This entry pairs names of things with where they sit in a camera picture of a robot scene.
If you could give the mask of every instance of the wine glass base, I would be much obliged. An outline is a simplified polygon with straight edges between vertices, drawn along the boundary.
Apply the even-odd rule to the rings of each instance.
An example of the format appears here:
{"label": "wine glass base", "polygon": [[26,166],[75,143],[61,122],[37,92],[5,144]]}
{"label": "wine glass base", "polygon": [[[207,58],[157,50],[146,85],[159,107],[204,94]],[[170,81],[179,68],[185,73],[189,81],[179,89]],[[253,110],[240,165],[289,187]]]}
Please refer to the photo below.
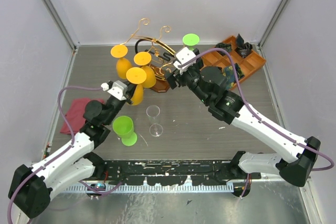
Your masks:
{"label": "wine glass base", "polygon": [[163,132],[163,127],[160,125],[160,124],[153,124],[149,127],[149,133],[152,135],[152,136],[161,136]]}

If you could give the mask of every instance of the wooden tray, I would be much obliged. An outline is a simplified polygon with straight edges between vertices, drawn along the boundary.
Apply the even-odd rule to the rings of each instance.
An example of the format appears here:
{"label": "wooden tray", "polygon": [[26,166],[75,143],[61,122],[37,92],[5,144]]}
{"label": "wooden tray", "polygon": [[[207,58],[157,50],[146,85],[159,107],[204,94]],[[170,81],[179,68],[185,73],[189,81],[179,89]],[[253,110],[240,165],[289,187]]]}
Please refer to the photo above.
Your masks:
{"label": "wooden tray", "polygon": [[[230,36],[227,39],[223,40],[224,43],[230,43],[232,47],[232,51],[230,55],[233,58],[235,63],[238,63],[241,70],[243,71],[245,77],[239,80],[239,83],[244,82],[248,79],[252,74],[254,74],[257,70],[263,67],[266,63],[266,60],[257,54],[254,50],[247,56],[245,59],[242,58],[235,50],[236,46],[236,37]],[[204,66],[218,66],[221,68],[225,68],[231,66],[230,61],[227,56],[222,56],[219,52],[210,52],[202,57]]]}

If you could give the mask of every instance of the white mark on table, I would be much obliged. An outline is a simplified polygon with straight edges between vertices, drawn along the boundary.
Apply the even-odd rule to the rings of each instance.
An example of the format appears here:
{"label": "white mark on table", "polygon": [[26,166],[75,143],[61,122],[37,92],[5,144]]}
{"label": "white mark on table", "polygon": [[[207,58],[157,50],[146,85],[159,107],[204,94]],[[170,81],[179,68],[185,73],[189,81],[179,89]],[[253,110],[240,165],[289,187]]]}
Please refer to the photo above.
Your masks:
{"label": "white mark on table", "polygon": [[142,137],[142,139],[145,141],[145,143],[146,143],[146,145],[148,147],[148,143],[146,142],[146,140],[143,138],[143,136],[141,134],[139,134],[139,135]]}

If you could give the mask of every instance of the green cup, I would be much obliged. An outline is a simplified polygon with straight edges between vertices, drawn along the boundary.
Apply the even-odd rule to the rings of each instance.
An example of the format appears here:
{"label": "green cup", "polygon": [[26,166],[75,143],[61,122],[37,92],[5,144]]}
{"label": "green cup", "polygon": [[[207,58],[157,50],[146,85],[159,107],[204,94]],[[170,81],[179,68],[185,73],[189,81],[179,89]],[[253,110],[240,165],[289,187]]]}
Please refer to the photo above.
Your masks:
{"label": "green cup", "polygon": [[132,146],[136,143],[138,136],[134,132],[134,124],[129,116],[123,115],[116,118],[112,128],[124,145]]}

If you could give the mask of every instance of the green glass base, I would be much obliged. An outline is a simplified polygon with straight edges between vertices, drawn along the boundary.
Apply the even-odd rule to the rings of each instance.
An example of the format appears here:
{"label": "green glass base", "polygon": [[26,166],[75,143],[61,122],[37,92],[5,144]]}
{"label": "green glass base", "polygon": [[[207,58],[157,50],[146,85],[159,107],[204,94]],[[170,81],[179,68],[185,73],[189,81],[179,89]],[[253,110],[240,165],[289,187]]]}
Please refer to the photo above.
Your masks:
{"label": "green glass base", "polygon": [[128,137],[128,138],[124,137],[121,139],[121,142],[126,146],[132,146],[136,143],[137,140],[138,140],[138,136],[133,132],[131,137]]}

